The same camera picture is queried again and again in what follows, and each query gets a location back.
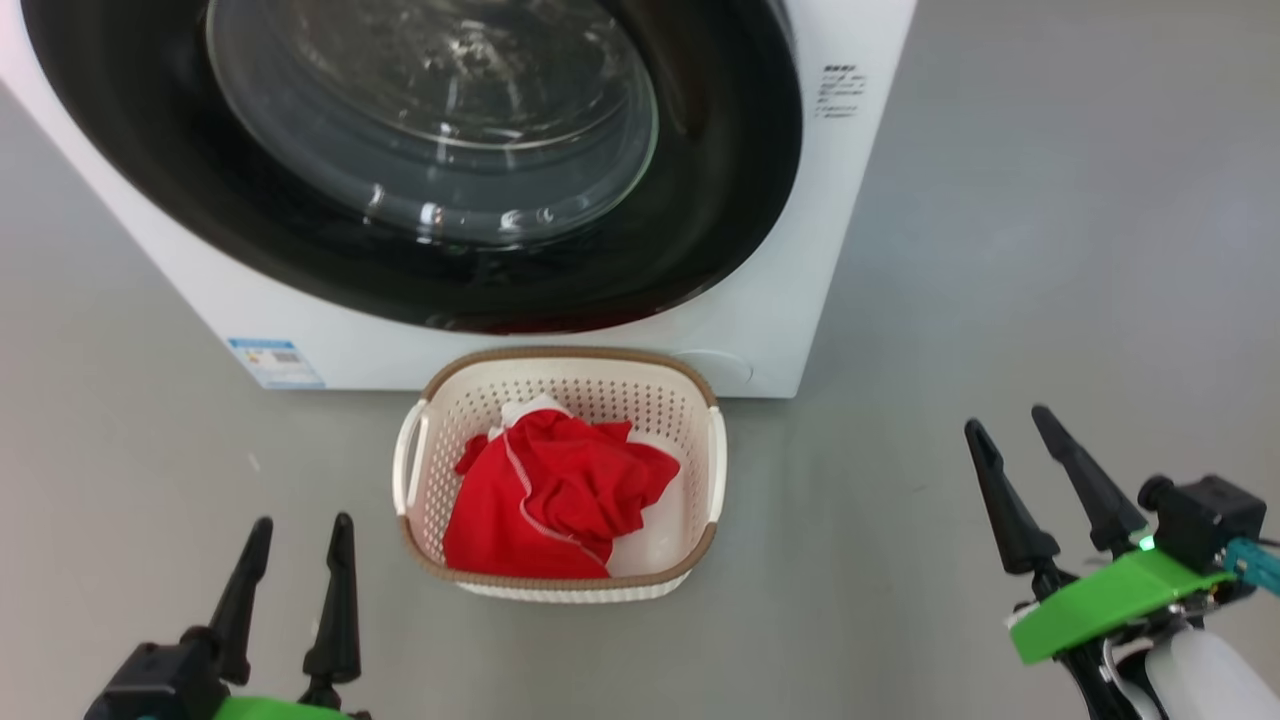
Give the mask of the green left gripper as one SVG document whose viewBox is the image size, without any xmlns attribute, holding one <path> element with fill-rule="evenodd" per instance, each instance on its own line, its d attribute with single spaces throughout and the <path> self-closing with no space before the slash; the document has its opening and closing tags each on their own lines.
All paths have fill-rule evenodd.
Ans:
<svg viewBox="0 0 1280 720">
<path fill-rule="evenodd" d="M 259 583 L 265 577 L 274 524 L 255 521 L 209 623 L 218 639 L 218 674 L 232 685 L 250 680 L 248 641 Z M 372 720 L 367 710 L 342 708 L 338 685 L 361 678 L 364 665 L 358 629 L 358 582 L 355 523 L 338 512 L 326 552 L 330 573 L 314 646 L 303 657 L 308 688 L 297 701 L 230 696 L 211 720 Z"/>
</svg>

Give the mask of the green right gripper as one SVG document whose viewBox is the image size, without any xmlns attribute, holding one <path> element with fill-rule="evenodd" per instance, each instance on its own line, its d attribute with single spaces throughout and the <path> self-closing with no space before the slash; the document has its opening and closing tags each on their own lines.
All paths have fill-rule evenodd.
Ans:
<svg viewBox="0 0 1280 720">
<path fill-rule="evenodd" d="M 1044 447 L 1065 470 L 1084 509 L 1094 548 L 1126 555 L 1021 614 L 1009 634 L 1023 664 L 1053 659 L 1192 594 L 1236 580 L 1229 571 L 1204 574 L 1187 568 L 1162 550 L 1130 552 L 1137 547 L 1133 537 L 1148 529 L 1140 510 L 1050 407 L 1037 404 L 1030 414 Z M 1004 455 L 975 418 L 966 420 L 964 436 L 1004 570 L 1023 577 L 1047 568 L 1060 552 L 1059 543 L 1041 529 L 1014 489 Z"/>
</svg>

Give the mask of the red garment with white lining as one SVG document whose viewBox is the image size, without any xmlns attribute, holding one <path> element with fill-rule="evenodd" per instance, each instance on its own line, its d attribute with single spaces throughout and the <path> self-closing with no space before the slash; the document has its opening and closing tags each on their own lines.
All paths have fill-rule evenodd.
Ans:
<svg viewBox="0 0 1280 720">
<path fill-rule="evenodd" d="M 549 395 L 527 402 L 507 402 L 499 421 L 475 436 L 456 465 L 462 484 L 443 539 L 449 568 L 474 574 L 532 579 L 602 579 L 600 570 L 576 548 L 545 538 L 517 510 L 521 496 L 515 471 L 497 437 L 521 416 L 554 409 L 570 413 Z"/>
</svg>

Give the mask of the round washing machine door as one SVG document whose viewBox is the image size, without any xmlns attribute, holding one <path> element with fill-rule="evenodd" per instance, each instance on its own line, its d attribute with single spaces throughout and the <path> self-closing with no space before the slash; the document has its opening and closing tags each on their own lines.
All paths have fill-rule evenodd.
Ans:
<svg viewBox="0 0 1280 720">
<path fill-rule="evenodd" d="M 17 0 L 36 83 L 166 219 L 406 325 L 563 334 L 764 242 L 803 102 L 765 0 Z"/>
</svg>

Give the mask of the white washing machine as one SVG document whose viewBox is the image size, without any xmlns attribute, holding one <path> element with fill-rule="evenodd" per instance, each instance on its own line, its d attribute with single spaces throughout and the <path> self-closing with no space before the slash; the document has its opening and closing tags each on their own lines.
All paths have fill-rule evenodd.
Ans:
<svg viewBox="0 0 1280 720">
<path fill-rule="evenodd" d="M 778 220 L 735 272 L 653 316 L 563 334 L 479 334 L 406 325 L 278 284 L 201 242 L 97 158 L 36 83 L 17 0 L 0 0 L 0 85 L 67 159 L 180 297 L 224 343 L 288 340 L 325 389 L 419 389 L 445 364 L 492 348 L 540 345 L 735 354 L 751 364 L 753 397 L 790 398 L 801 384 L 837 264 L 858 243 L 855 218 L 916 0 L 765 0 L 788 40 L 801 92 L 797 173 Z M 858 117 L 813 117 L 824 64 L 858 64 L 868 94 Z"/>
</svg>

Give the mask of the cream perforated laundry basket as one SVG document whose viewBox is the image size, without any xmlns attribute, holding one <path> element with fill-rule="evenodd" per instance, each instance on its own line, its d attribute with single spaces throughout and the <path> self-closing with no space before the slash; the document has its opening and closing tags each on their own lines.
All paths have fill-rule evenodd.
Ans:
<svg viewBox="0 0 1280 720">
<path fill-rule="evenodd" d="M 525 579 L 448 568 L 444 537 L 463 478 L 465 443 L 497 427 L 508 404 L 541 396 L 586 421 L 630 421 L 678 474 L 620 542 L 607 579 Z M 524 347 L 463 356 L 439 370 L 401 424 L 390 487 L 408 552 L 463 591 L 530 603 L 627 603 L 680 587 L 716 537 L 728 470 L 718 398 L 689 365 L 628 348 Z"/>
</svg>

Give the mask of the blue energy label sticker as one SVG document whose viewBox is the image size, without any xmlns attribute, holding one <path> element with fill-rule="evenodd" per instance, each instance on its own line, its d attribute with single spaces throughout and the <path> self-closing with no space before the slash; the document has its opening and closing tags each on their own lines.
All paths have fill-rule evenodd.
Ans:
<svg viewBox="0 0 1280 720">
<path fill-rule="evenodd" d="M 265 389 L 325 389 L 314 365 L 288 340 L 228 338 L 227 346 Z"/>
</svg>

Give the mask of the round white filter cover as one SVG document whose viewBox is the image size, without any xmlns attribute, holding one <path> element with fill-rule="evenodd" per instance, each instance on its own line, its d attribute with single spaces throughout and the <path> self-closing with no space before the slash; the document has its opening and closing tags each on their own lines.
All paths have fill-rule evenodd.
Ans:
<svg viewBox="0 0 1280 720">
<path fill-rule="evenodd" d="M 676 352 L 672 357 L 698 372 L 721 397 L 753 397 L 753 365 L 735 354 L 695 348 Z"/>
</svg>

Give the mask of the printed text label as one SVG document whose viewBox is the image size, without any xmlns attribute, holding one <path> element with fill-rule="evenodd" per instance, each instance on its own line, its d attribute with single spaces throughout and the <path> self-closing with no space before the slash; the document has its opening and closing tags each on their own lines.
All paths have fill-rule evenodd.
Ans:
<svg viewBox="0 0 1280 720">
<path fill-rule="evenodd" d="M 868 94 L 868 74 L 858 64 L 824 64 L 818 76 L 813 117 L 838 120 L 858 117 Z"/>
</svg>

